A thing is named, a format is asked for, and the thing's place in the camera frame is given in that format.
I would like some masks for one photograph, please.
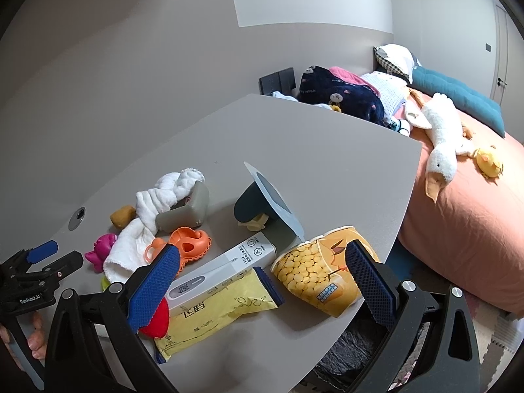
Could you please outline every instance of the human hand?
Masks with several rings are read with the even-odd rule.
[[[46,357],[47,351],[46,338],[42,329],[42,322],[42,316],[40,315],[40,313],[33,313],[32,323],[35,327],[35,332],[33,332],[27,339],[27,344],[29,345],[29,348],[32,350],[32,357],[39,360],[44,359]],[[9,343],[11,341],[9,331],[2,325],[0,325],[0,337],[2,338],[2,341],[11,353],[11,356],[15,360],[18,367],[23,370],[22,364],[9,347]]]

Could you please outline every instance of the teal pillow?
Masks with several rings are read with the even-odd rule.
[[[413,70],[413,84],[411,87],[430,96],[433,96],[435,93],[447,95],[457,109],[487,125],[499,136],[506,137],[504,120],[502,120],[499,104],[468,87],[463,82],[441,74],[436,70],[418,66]]]

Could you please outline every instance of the pink cloth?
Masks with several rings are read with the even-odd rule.
[[[396,111],[393,116],[396,119],[405,119],[405,103]]]
[[[502,139],[469,115],[459,114],[476,133],[476,147],[496,146],[504,173],[486,180],[473,159],[459,157],[455,178],[434,204],[424,193],[433,145],[423,130],[414,128],[410,137],[422,142],[422,153],[399,239],[452,283],[523,317],[524,147],[509,134]]]
[[[359,86],[368,86],[371,90],[373,90],[373,93],[375,93],[377,97],[381,96],[381,92],[378,91],[376,87],[372,86],[366,80],[360,78],[357,74],[353,74],[352,72],[339,68],[338,66],[332,66],[331,68],[329,68],[329,72],[331,72],[335,77],[338,77],[347,83],[356,84]]]

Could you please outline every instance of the orange toy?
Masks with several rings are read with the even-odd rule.
[[[169,241],[162,238],[155,238],[151,245],[146,248],[143,258],[151,263],[162,251],[166,244],[175,245],[180,252],[180,271],[188,261],[195,261],[202,258],[211,246],[211,238],[204,231],[194,231],[190,227],[180,227],[169,237]]]

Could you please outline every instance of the yellow snack bag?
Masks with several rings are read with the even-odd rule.
[[[176,352],[213,335],[238,317],[276,309],[283,302],[269,277],[260,267],[255,267],[193,309],[172,317],[166,336],[156,338],[155,343],[167,361]]]
[[[345,261],[346,245],[355,239],[379,261],[371,245],[356,229],[345,226],[278,257],[271,271],[293,295],[328,315],[339,317],[361,296]]]

